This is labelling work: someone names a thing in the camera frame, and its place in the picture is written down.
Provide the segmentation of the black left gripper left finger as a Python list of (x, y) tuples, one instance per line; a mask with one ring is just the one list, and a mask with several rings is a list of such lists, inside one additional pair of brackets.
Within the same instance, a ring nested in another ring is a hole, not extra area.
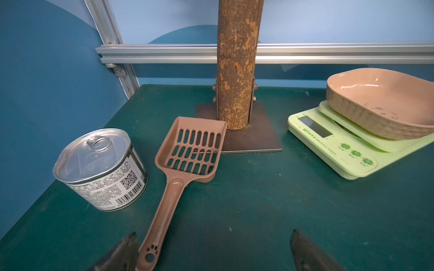
[(131, 232), (88, 268), (88, 271), (135, 271), (138, 255), (138, 237), (136, 232)]

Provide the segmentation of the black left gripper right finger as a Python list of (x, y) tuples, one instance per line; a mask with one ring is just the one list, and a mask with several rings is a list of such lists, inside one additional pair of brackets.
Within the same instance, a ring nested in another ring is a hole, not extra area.
[(305, 233), (298, 229), (295, 229), (292, 233), (290, 248), (297, 271), (346, 270)]

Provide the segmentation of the green electronic kitchen scale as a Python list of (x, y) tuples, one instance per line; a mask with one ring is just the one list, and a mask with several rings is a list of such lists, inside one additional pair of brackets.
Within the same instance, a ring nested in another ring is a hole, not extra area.
[(288, 117), (288, 130), (347, 180), (367, 177), (433, 143), (433, 135), (389, 140), (375, 135), (334, 111), (318, 107)]

